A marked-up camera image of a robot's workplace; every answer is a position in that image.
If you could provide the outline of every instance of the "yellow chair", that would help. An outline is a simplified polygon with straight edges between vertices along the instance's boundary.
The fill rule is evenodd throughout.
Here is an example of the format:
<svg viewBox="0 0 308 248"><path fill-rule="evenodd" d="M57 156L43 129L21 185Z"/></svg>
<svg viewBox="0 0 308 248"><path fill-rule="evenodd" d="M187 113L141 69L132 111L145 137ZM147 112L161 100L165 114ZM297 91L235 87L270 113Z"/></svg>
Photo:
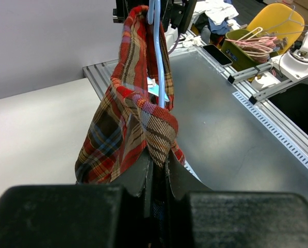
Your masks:
<svg viewBox="0 0 308 248"><path fill-rule="evenodd" d="M290 14L292 21L287 21ZM281 34L277 34L277 37L281 40L287 37L287 45L283 50L278 51L279 54L283 54L304 31L304 18L284 4L274 3L262 9L248 25L247 30L252 31L257 27L262 27L268 33L277 32Z"/></svg>

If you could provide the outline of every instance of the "smartphone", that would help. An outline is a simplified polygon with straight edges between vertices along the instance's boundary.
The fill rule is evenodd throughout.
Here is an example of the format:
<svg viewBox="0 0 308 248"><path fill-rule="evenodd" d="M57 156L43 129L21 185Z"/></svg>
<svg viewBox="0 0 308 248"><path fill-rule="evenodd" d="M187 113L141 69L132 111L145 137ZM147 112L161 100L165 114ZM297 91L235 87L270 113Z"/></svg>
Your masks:
<svg viewBox="0 0 308 248"><path fill-rule="evenodd" d="M230 66L232 61L222 51L220 51L215 45L205 45L203 49L210 54L221 66Z"/></svg>

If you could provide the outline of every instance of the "green bin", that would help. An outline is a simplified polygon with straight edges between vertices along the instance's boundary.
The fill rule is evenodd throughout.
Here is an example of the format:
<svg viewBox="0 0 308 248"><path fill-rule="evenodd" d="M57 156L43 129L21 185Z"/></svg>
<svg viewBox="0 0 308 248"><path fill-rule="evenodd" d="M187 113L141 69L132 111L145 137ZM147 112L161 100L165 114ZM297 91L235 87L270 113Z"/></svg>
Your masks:
<svg viewBox="0 0 308 248"><path fill-rule="evenodd" d="M230 31L226 34L226 39L238 40L242 36L248 34L246 29L237 29ZM228 56L233 62L232 66L237 71L242 71L250 67L259 65L259 62L254 61L248 54L246 54L241 48L230 41L224 41L221 51ZM271 57L277 56L277 52L270 54Z"/></svg>

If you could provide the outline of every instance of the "gray table surface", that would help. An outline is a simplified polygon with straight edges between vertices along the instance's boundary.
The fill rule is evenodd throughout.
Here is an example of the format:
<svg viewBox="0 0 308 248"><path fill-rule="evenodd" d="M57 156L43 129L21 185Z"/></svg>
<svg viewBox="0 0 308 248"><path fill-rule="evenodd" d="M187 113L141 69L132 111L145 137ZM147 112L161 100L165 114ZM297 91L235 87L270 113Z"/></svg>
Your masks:
<svg viewBox="0 0 308 248"><path fill-rule="evenodd" d="M213 190L293 192L308 200L308 170L232 95L236 89L197 52L170 62L177 141L201 181Z"/></svg>

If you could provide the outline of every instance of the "plaid shirt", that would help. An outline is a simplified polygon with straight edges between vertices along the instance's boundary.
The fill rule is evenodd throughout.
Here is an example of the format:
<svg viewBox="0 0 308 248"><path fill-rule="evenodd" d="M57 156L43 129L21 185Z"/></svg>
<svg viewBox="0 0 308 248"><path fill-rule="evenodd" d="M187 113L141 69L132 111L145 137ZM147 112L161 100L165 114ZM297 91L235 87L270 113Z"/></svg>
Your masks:
<svg viewBox="0 0 308 248"><path fill-rule="evenodd" d="M113 181L137 161L146 147L161 168L170 149L181 164L185 163L175 141L178 122L169 113L173 109L174 91L162 26L160 47L170 102L161 108L149 100L147 76L158 82L158 70L152 26L145 18L147 10L147 6L132 9L124 22L119 62L76 161L79 183ZM129 125L131 116L134 125Z"/></svg>

